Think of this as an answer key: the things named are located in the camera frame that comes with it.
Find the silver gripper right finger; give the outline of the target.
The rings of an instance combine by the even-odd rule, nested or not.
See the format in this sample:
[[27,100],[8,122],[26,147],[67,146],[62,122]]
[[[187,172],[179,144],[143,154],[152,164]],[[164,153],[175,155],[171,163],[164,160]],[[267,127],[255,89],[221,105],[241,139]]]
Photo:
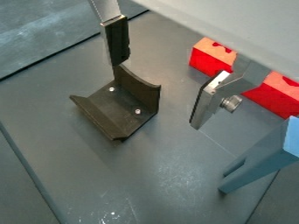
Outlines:
[[191,112],[190,124],[198,130],[219,109],[233,112],[242,99],[239,95],[257,88],[271,70],[255,61],[235,62],[233,73],[221,71],[201,87]]

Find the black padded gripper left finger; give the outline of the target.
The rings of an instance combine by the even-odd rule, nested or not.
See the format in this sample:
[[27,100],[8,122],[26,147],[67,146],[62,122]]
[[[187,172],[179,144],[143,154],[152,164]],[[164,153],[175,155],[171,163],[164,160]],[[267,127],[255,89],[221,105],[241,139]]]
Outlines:
[[120,12],[118,0],[88,0],[98,17],[111,65],[120,65],[130,58],[130,37],[127,16]]

